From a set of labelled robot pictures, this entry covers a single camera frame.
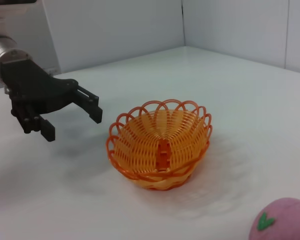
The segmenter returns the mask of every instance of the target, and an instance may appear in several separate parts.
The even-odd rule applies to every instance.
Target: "silver metal cylinder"
[[[15,61],[21,61],[25,59],[30,59],[30,56],[20,48],[18,48],[17,43],[8,38],[0,37],[0,65],[2,63],[11,63]],[[0,82],[4,85],[0,71]]]

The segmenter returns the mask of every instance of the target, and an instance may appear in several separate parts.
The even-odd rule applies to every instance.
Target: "pink stuffed toy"
[[[282,198],[256,217],[249,240],[300,240],[300,200]]]

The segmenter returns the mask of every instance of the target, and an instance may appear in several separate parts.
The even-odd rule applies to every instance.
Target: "basket rim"
[[[166,172],[134,172],[134,171],[130,171],[127,169],[123,169],[119,163],[117,162],[117,160],[115,160],[115,158],[113,157],[115,150],[114,149],[110,149],[109,148],[109,144],[110,142],[113,144],[113,148],[115,146],[115,140],[119,139],[119,135],[121,133],[121,128],[123,128],[130,120],[135,119],[134,116],[132,116],[132,113],[134,113],[135,111],[139,111],[138,117],[140,117],[143,114],[147,114],[149,113],[149,111],[147,111],[146,106],[148,105],[152,105],[152,104],[158,104],[158,107],[156,108],[156,111],[159,111],[162,107],[165,110],[171,111],[173,109],[169,109],[167,107],[168,103],[176,103],[178,104],[178,106],[174,109],[175,111],[179,111],[180,108],[182,108],[183,111],[189,111],[186,109],[185,105],[186,104],[191,104],[195,107],[195,109],[193,111],[191,111],[191,113],[196,113],[198,117],[200,117],[200,109],[203,109],[203,116],[200,117],[201,119],[203,119],[204,124],[206,125],[206,129],[207,129],[207,142],[206,145],[203,147],[203,149],[200,151],[200,154],[197,158],[192,159],[188,162],[186,162],[185,164],[171,170],[171,171],[166,171]],[[120,120],[121,118],[125,117],[125,124],[121,123]],[[122,175],[124,175],[126,178],[131,179],[131,180],[143,180],[143,181],[147,181],[147,182],[160,182],[162,180],[165,180],[167,178],[171,178],[171,177],[182,177],[185,174],[189,173],[189,171],[192,169],[192,166],[195,165],[196,162],[200,161],[203,157],[203,155],[206,153],[207,149],[210,146],[210,136],[212,134],[212,130],[213,127],[211,125],[211,120],[212,120],[212,116],[210,113],[207,113],[206,108],[204,106],[198,106],[194,101],[184,101],[181,102],[179,100],[176,99],[168,99],[165,101],[148,101],[145,104],[143,104],[142,106],[137,106],[134,107],[133,109],[131,109],[128,113],[122,113],[120,114],[117,119],[116,122],[112,123],[109,127],[109,137],[106,140],[106,151],[107,151],[107,155],[109,158],[109,161],[111,162],[112,166],[114,168],[116,168]],[[118,135],[114,135],[112,133],[113,128],[116,127],[117,131],[118,131]],[[183,173],[176,173],[184,168],[188,169],[183,172]],[[159,177],[162,178],[161,180],[154,180],[152,179],[153,177]]]

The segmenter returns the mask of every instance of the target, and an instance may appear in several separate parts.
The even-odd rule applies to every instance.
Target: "robotic arm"
[[[26,12],[37,0],[0,0],[0,82],[9,95],[11,114],[25,134],[41,131],[49,142],[55,140],[54,126],[40,115],[75,103],[97,124],[102,120],[99,97],[79,86],[73,79],[56,79],[36,65],[5,32],[4,17]]]

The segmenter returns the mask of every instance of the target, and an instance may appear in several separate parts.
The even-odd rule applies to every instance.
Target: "white tabletop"
[[[44,116],[49,143],[0,89],[0,240],[246,240],[268,203],[300,198],[300,73],[181,47],[58,77],[100,97],[102,123],[67,106]],[[108,128],[170,98],[212,114],[210,148],[189,183],[144,190],[109,163]]]

